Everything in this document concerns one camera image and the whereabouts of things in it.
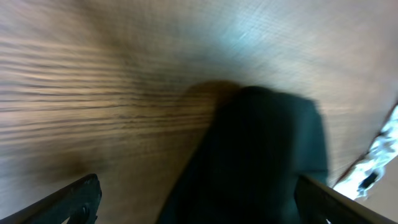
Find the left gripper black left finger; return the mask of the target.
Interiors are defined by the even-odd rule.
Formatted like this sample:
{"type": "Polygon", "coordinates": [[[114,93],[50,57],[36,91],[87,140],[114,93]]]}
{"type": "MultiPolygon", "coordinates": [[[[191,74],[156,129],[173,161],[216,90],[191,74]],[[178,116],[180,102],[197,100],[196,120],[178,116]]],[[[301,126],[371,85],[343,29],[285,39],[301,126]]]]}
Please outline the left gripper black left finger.
{"type": "Polygon", "coordinates": [[[88,174],[36,203],[1,220],[17,223],[94,224],[102,191],[96,174],[88,174]]]}

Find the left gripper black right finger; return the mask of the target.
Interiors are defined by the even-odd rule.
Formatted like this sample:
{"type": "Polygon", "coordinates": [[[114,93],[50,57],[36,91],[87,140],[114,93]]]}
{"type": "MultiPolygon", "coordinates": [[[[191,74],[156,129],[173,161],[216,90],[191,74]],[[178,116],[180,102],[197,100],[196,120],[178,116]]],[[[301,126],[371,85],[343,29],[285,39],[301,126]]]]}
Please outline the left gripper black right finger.
{"type": "Polygon", "coordinates": [[[298,178],[294,198],[305,224],[397,224],[304,175],[298,178]]]}

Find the dark green polo shirt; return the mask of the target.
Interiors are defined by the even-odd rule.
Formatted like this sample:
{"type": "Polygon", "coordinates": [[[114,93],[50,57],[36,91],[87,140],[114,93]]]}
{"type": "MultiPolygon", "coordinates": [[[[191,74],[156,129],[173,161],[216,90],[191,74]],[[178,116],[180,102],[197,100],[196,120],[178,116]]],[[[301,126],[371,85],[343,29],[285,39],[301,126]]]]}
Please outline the dark green polo shirt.
{"type": "Polygon", "coordinates": [[[328,178],[315,103],[258,86],[220,107],[159,223],[298,223],[298,176],[328,178]]]}

